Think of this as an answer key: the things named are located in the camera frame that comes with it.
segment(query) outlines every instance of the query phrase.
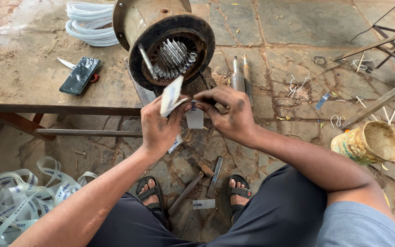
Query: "black sandal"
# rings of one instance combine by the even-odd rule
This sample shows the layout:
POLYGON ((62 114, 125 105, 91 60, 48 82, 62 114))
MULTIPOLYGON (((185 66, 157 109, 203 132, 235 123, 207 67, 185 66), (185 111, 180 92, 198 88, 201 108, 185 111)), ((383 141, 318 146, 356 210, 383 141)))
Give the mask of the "black sandal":
MULTIPOLYGON (((228 178, 228 183, 231 181, 231 179, 234 179, 234 182, 237 184, 237 182, 240 182, 241 184, 245 185, 245 188, 237 188, 237 187, 230 187, 228 186, 228 203, 231 205, 231 196, 239 195, 243 196, 245 198, 251 199, 252 198, 252 193, 251 190, 249 189, 249 183, 240 175, 231 175, 228 178)), ((231 217, 234 215, 235 212, 240 211, 243 209, 245 205, 241 204, 234 204, 231 205, 231 217)))
POLYGON ((162 203, 161 203, 162 202, 161 189, 154 177, 147 176, 147 177, 143 177, 142 179, 140 179, 140 181, 138 181, 138 185, 136 186, 136 193, 135 194, 137 194, 136 196, 138 197, 138 199, 141 200, 141 202, 143 202, 144 200, 149 198, 149 196, 151 196, 151 195, 157 195, 159 202, 151 203, 151 204, 147 205, 147 207, 148 208, 159 208, 159 209, 161 209, 162 214, 164 214, 164 209, 162 208, 162 203), (144 188, 144 185, 146 185, 150 179, 153 179, 153 181, 155 181, 155 187, 150 188, 149 190, 146 190, 143 193, 140 193, 141 189, 144 188))

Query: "hammer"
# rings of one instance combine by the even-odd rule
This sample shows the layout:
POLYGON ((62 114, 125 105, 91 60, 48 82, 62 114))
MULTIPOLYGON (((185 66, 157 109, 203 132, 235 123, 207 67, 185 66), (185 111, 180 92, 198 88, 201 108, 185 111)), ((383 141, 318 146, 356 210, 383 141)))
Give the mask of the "hammer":
POLYGON ((191 190, 198 184, 200 179, 202 177, 207 176, 208 178, 211 178, 214 175, 214 172, 211 171, 211 169, 204 164, 204 162, 199 161, 195 165, 197 169, 200 170, 199 174, 190 182, 190 184, 187 186, 187 188, 184 189, 182 194, 179 196, 179 198, 173 203, 173 205, 168 209, 168 214, 173 215, 181 205, 181 203, 184 201, 184 199, 190 194, 191 190))

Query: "foot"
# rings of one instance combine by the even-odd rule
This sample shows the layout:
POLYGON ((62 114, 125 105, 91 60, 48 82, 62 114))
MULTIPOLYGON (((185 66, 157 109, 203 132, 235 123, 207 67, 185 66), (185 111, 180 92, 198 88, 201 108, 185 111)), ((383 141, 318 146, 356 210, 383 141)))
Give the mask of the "foot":
MULTIPOLYGON (((229 186, 230 187, 237 187, 237 188, 245 188, 245 185, 241 184, 240 182, 238 182, 236 184, 236 182, 234 181, 234 179, 230 179, 229 181, 229 186)), ((235 204, 241 204, 241 205, 245 205, 247 202, 249 201, 248 198, 243 197, 243 196, 239 196, 239 195, 235 195, 235 196, 230 196, 230 202, 231 205, 235 205, 235 204)))
MULTIPOLYGON (((145 192, 145 191, 147 191, 147 190, 149 190, 150 188, 153 188, 153 187, 155 187, 155 181, 153 181, 153 179, 149 179, 149 181, 147 182, 147 184, 144 185, 144 187, 141 189, 141 192, 139 194, 141 194, 141 193, 143 193, 143 192, 145 192)), ((158 196, 157 195, 151 195, 151 196, 149 196, 149 198, 147 198, 146 200, 143 201, 143 204, 145 206, 147 206, 147 205, 149 205, 151 203, 157 203, 157 202, 159 202, 158 196)))

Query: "man's left hand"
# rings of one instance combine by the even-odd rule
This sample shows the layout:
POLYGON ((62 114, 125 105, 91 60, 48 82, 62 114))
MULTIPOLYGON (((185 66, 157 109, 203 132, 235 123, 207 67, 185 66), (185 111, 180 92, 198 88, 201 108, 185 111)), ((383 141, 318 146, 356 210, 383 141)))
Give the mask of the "man's left hand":
POLYGON ((179 122, 182 115, 191 109, 189 102, 182 103, 170 113, 170 117, 161 117, 161 97, 141 109, 141 127, 143 130, 143 145, 140 151, 159 159, 176 140, 180 131, 179 122))

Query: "dark pants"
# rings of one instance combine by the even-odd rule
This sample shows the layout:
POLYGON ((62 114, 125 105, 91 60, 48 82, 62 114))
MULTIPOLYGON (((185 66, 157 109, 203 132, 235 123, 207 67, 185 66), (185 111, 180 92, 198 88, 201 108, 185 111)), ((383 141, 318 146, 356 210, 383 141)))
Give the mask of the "dark pants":
POLYGON ((209 243, 176 238, 159 210, 126 193, 88 246, 316 246, 326 193, 289 165, 269 175, 257 194, 234 215, 231 229, 209 243))

